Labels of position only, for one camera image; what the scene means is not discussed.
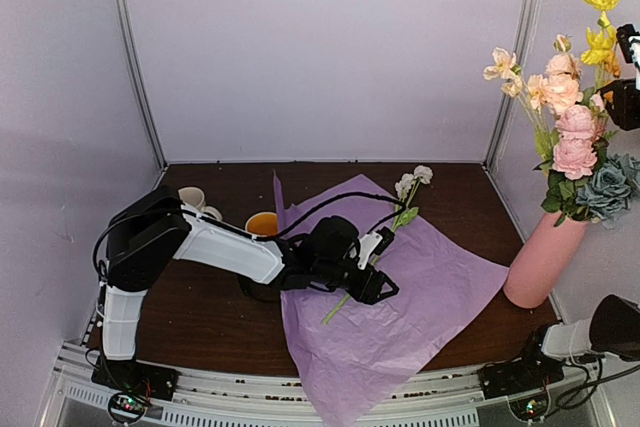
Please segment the peach poppy flower stem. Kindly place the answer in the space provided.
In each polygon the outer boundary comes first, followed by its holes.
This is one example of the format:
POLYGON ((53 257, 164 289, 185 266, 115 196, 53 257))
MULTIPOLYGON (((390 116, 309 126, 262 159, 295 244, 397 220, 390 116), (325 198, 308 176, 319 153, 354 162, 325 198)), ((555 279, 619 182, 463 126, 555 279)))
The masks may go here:
POLYGON ((546 100, 544 88, 547 78, 537 74, 525 79, 515 52, 495 47, 492 59, 493 64, 483 70, 483 78, 486 81, 500 81, 501 90, 505 95, 518 99, 530 111, 541 112, 546 100))

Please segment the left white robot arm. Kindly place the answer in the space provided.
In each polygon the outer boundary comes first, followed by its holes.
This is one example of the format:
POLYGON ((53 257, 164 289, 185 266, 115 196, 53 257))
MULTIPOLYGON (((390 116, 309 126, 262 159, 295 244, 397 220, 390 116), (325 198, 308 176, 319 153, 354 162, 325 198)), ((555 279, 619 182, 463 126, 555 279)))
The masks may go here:
POLYGON ((143 383, 143 368, 133 361, 141 307, 172 260, 219 268, 281 291, 342 289, 366 305, 398 293, 371 263, 394 240, 383 221, 366 233, 337 215, 321 218, 308 232, 296 232, 299 224, 273 235, 252 234, 187 205, 166 185, 114 216, 92 253, 104 294, 106 376, 123 391, 143 383))

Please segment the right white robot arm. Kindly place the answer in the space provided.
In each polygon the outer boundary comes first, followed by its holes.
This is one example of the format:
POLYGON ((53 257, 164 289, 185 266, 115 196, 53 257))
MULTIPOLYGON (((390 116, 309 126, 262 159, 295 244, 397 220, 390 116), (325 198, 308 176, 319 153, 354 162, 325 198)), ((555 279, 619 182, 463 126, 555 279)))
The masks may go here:
MULTIPOLYGON (((547 173, 545 212, 527 241, 527 250, 544 247, 535 262, 547 268, 543 286, 553 284, 571 260, 590 223, 612 226, 639 199, 639 161, 611 154, 608 130, 639 126, 639 82, 616 80, 595 92, 589 105, 575 104, 556 120, 551 150, 540 169, 547 173)), ((616 295, 606 296, 588 320, 549 327, 541 350, 513 366, 519 387, 535 387, 551 371, 551 360, 613 354, 626 362, 639 358, 639 307, 616 295)))

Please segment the yellow flower stem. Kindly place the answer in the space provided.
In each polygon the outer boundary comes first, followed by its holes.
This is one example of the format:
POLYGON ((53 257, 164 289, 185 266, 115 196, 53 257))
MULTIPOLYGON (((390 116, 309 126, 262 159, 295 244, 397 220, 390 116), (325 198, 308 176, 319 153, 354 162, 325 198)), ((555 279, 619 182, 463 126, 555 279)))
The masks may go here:
POLYGON ((598 28, 586 29, 587 49, 580 56, 583 64, 595 68, 595 88, 599 89, 620 77, 620 63, 616 54, 617 30, 608 17, 608 13, 618 6, 620 0, 583 1, 599 13, 598 28))

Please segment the white flower stem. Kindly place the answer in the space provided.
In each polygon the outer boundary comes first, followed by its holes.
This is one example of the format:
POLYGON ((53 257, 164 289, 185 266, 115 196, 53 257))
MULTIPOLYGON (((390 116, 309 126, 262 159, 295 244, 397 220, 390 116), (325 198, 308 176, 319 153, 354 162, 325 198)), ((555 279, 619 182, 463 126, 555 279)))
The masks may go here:
POLYGON ((418 207, 411 207, 411 202, 421 185, 431 184, 433 176, 433 170, 425 165, 417 165, 412 173, 404 173, 400 180, 394 184, 395 192, 401 204, 394 208, 392 215, 381 219, 371 230, 376 230, 388 220, 393 220, 391 227, 393 233, 399 227, 410 224, 419 212, 418 207))

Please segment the peach pink rose stem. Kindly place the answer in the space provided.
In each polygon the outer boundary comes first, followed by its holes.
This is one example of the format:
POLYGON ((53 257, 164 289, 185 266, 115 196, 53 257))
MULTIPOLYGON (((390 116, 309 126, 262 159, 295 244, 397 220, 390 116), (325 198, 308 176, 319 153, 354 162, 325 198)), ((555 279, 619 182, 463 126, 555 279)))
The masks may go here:
POLYGON ((570 52, 571 42, 558 34, 553 46, 557 53, 548 61, 543 82, 545 104, 555 118, 584 99, 580 90, 581 69, 577 58, 570 52))

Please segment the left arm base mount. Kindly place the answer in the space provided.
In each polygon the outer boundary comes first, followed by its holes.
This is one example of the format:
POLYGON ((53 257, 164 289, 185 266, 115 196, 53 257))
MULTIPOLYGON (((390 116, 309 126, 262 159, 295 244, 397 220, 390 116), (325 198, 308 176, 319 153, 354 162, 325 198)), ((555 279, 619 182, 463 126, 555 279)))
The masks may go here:
POLYGON ((91 376, 95 384, 113 390, 106 410, 119 423, 134 423, 144 417, 159 419, 163 413, 160 401, 173 399, 178 371, 172 368, 137 364, 132 371, 108 373, 96 368, 91 376))

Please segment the purple tissue paper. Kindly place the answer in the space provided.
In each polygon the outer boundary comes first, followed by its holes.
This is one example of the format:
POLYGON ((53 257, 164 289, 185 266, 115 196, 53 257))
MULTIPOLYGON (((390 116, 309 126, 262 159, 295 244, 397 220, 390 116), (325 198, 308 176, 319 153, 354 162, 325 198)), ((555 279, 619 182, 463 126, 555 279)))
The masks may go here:
POLYGON ((352 426, 419 372, 502 288, 508 270, 421 217, 398 229, 376 264, 399 293, 376 305, 343 290, 285 291, 281 312, 302 388, 323 423, 352 426))

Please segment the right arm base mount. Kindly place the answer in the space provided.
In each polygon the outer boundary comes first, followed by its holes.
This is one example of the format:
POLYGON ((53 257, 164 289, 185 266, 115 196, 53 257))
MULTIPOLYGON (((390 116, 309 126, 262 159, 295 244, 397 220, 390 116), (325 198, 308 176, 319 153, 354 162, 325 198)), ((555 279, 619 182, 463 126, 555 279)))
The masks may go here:
POLYGON ((486 400, 505 397, 516 419, 533 423, 550 411, 549 387, 562 381, 564 373, 562 367, 516 361, 486 365, 478 371, 478 379, 486 400))

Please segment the pink carnation flower stem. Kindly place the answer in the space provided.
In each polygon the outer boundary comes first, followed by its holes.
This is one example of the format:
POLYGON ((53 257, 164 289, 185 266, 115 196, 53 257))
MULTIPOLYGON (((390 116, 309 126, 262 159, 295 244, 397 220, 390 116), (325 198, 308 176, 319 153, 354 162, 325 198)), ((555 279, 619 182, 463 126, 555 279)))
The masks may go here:
POLYGON ((556 216, 555 227, 566 220, 587 222, 596 217, 591 204, 600 196, 593 192, 593 181, 607 159, 607 124, 605 101, 595 93, 585 105, 567 108, 546 136, 536 169, 547 178, 541 207, 556 216))

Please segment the blue hydrangea flower stem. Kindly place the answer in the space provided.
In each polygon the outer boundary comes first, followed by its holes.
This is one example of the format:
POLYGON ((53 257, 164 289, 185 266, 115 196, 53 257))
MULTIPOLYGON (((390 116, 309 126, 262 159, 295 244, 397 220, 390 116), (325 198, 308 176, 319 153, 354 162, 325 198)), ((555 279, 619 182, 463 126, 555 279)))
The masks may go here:
POLYGON ((638 199, 639 160, 614 154, 577 190, 576 204, 587 208, 592 222, 611 229, 638 199))

